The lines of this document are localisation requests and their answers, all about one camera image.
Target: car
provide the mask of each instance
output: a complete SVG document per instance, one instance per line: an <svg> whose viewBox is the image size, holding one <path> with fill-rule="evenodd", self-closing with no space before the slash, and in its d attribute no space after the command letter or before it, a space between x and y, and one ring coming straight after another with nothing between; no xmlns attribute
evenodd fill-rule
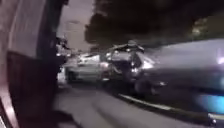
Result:
<svg viewBox="0 0 224 128"><path fill-rule="evenodd" d="M69 84L80 80L96 81L100 74L98 54L82 54L65 64L65 79Z"/></svg>
<svg viewBox="0 0 224 128"><path fill-rule="evenodd" d="M136 93L186 111L224 114L223 39L163 46L147 57L155 63L136 80Z"/></svg>
<svg viewBox="0 0 224 128"><path fill-rule="evenodd" d="M102 68L101 81L103 83L112 83L112 81L119 81L133 84L137 76L136 63L133 60L135 56L143 55L144 48L139 45L120 45L109 49L105 54L104 61L101 62Z"/></svg>

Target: car wheel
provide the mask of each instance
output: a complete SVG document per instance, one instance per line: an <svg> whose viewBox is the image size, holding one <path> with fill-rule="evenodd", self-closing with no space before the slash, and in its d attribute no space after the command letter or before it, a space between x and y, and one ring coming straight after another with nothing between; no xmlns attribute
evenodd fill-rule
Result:
<svg viewBox="0 0 224 128"><path fill-rule="evenodd" d="M69 69L65 70L65 79L67 84L73 84L77 79L77 74L70 71Z"/></svg>
<svg viewBox="0 0 224 128"><path fill-rule="evenodd" d="M134 91L138 96L145 98L152 97L157 94L157 91L152 87L152 84L145 79L139 79L136 81Z"/></svg>

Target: street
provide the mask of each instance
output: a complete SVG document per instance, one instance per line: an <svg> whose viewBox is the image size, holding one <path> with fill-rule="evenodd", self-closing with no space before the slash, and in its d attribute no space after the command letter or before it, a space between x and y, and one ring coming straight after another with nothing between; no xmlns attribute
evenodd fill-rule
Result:
<svg viewBox="0 0 224 128"><path fill-rule="evenodd" d="M76 126L61 125L62 128L205 128L164 116L165 110L158 113L150 107L140 108L89 83L67 85L61 89L55 109L71 114L76 122Z"/></svg>

